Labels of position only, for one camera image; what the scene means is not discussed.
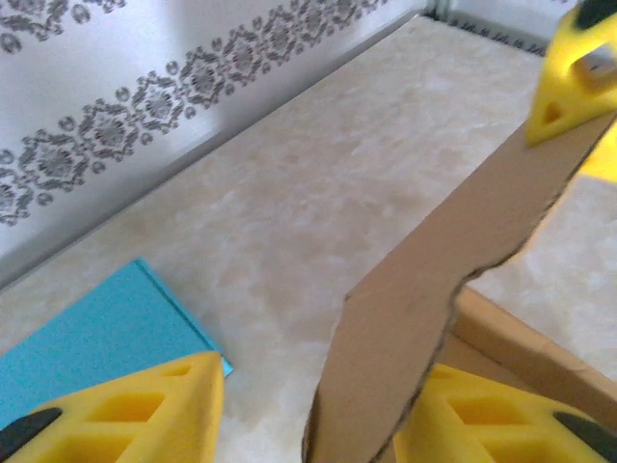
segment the white marble floor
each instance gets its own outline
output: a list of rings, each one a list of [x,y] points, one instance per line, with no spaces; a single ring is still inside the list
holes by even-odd
[[[236,366],[217,461],[299,461],[345,291],[524,120],[540,67],[413,19],[0,294],[0,352],[143,256]],[[615,200],[577,179],[476,284],[613,379]]]

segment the black rubber tip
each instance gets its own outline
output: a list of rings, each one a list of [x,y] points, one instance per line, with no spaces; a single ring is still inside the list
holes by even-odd
[[[19,449],[62,415],[60,408],[47,408],[15,420],[0,431],[0,463],[7,461]]]
[[[555,412],[555,418],[608,463],[617,463],[617,436],[596,422],[566,412]]]
[[[585,0],[580,5],[575,26],[586,30],[617,13],[615,0]]]

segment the gray floral pattern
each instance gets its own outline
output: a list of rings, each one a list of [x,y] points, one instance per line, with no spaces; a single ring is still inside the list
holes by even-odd
[[[69,9],[68,0],[6,1],[0,0],[0,21],[2,9],[9,6],[27,16],[27,24],[38,21],[45,34],[62,32],[60,18]],[[279,6],[265,18],[256,17],[250,27],[231,30],[226,39],[189,51],[182,63],[167,63],[164,73],[151,71],[132,89],[120,87],[116,101],[100,98],[85,105],[80,115],[59,118],[56,129],[40,129],[24,137],[21,147],[0,150],[0,224],[14,226],[30,216],[33,205],[52,204],[55,195],[83,185],[88,175],[103,175],[107,163],[123,161],[136,147],[169,133],[200,109],[216,105],[387,2],[291,0],[287,8]],[[70,8],[75,21],[90,18],[86,5],[109,13],[124,7],[125,1],[82,0]],[[54,12],[58,20],[50,19]]]
[[[125,0],[82,1],[71,7],[69,0],[0,0],[0,29],[7,31],[0,34],[0,49],[13,55],[21,51],[24,37],[28,35],[38,41],[59,36],[65,31],[63,21],[69,11],[77,24],[90,21],[92,15],[85,4],[94,5],[104,13],[126,5]]]

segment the cardboard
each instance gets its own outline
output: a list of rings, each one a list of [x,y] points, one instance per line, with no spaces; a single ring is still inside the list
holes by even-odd
[[[303,442],[307,463],[391,459],[466,282],[523,247],[613,120],[532,148],[523,127],[346,296]]]

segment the wall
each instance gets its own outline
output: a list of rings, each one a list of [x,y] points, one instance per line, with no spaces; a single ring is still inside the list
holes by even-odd
[[[0,1],[0,286],[424,6]]]

